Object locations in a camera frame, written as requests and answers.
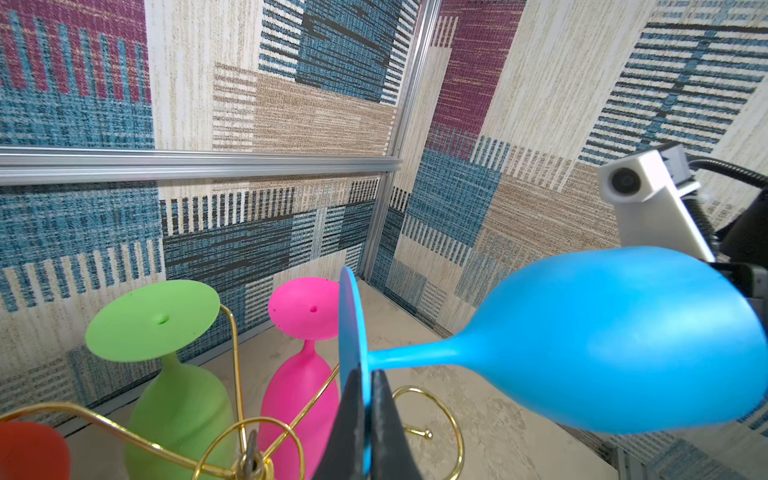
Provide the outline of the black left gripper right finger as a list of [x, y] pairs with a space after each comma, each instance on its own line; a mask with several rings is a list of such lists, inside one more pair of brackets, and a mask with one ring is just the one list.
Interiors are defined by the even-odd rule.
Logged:
[[421, 480], [383, 370], [372, 375], [371, 467], [374, 480]]

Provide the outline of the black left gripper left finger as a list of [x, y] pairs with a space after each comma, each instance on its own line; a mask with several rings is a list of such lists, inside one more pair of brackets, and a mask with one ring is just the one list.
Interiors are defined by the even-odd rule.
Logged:
[[365, 407], [360, 369], [347, 377], [337, 415], [313, 480], [363, 480]]

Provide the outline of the blue wine glass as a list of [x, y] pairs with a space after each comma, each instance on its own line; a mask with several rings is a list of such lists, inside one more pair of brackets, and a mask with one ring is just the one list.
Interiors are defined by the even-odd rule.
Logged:
[[373, 375], [457, 365], [515, 402], [577, 429], [643, 434], [735, 420], [767, 389], [767, 335], [709, 264], [658, 247], [569, 253], [503, 280], [457, 334], [370, 351], [357, 282], [340, 273], [341, 380], [357, 383], [354, 457], [373, 452]]

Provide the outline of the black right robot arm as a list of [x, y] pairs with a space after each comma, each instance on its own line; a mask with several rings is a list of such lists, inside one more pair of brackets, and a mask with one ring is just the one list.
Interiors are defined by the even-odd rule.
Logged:
[[732, 262], [767, 268], [767, 189], [721, 233], [720, 251]]

